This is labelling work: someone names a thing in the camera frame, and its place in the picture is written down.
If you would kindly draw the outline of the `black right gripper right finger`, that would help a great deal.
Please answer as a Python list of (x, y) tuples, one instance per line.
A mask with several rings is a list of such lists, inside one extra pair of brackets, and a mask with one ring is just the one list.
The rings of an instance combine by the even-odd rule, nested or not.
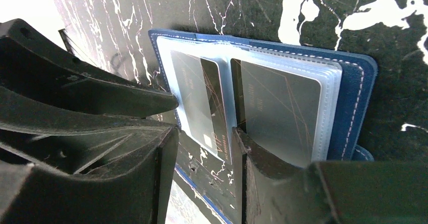
[(427, 223), (427, 165), (284, 162), (232, 130), (238, 223)]

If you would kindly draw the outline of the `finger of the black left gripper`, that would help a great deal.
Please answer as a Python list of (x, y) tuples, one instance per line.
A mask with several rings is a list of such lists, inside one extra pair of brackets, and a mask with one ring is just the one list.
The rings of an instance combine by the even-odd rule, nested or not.
[(22, 19), (1, 23), (1, 86), (67, 110), (145, 118), (175, 109), (171, 93), (97, 68)]

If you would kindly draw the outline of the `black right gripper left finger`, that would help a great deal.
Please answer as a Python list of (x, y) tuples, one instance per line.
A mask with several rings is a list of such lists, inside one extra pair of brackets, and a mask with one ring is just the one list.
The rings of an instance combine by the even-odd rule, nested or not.
[(179, 131), (1, 88), (1, 223), (164, 223)]

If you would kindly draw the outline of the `blue card holder wallet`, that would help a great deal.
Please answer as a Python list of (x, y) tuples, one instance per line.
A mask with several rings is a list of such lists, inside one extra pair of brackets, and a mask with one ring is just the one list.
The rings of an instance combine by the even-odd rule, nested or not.
[(172, 39), (183, 39), (190, 42), (226, 42), (249, 48), (257, 48), (285, 55), (301, 56), (304, 59), (324, 59), (339, 63), (342, 67), (342, 80), (336, 107), (336, 116), (328, 150), (328, 160), (366, 160), (373, 156), (357, 145), (359, 133), (370, 100), (373, 85), (378, 73), (375, 60), (367, 55), (335, 51), (330, 49), (290, 45), (280, 42), (256, 40), (232, 35), (213, 35), (170, 29), (150, 29), (148, 32), (151, 44), (159, 64), (160, 75), (166, 84), (166, 91), (172, 90), (173, 78), (165, 72), (166, 63), (161, 59), (159, 36)]

